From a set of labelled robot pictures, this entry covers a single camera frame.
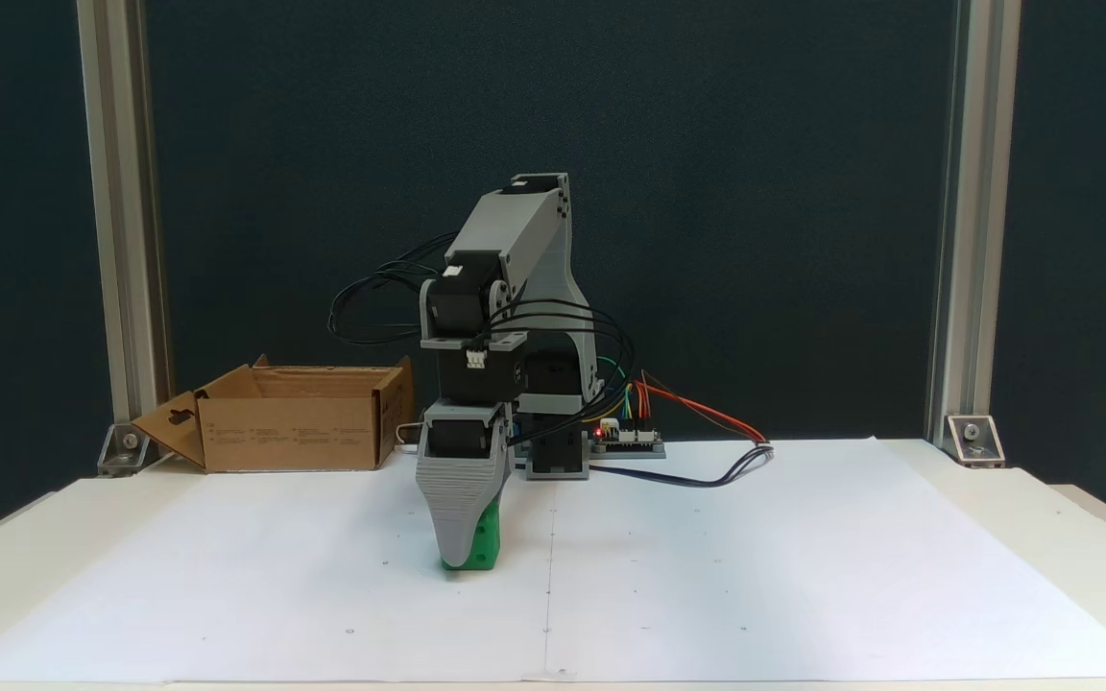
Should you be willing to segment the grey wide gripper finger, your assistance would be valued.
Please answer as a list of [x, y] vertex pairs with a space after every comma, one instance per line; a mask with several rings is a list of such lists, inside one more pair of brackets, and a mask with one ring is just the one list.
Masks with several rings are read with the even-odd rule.
[[417, 477], [440, 561], [447, 570], [492, 570], [501, 548], [500, 498], [505, 478]]

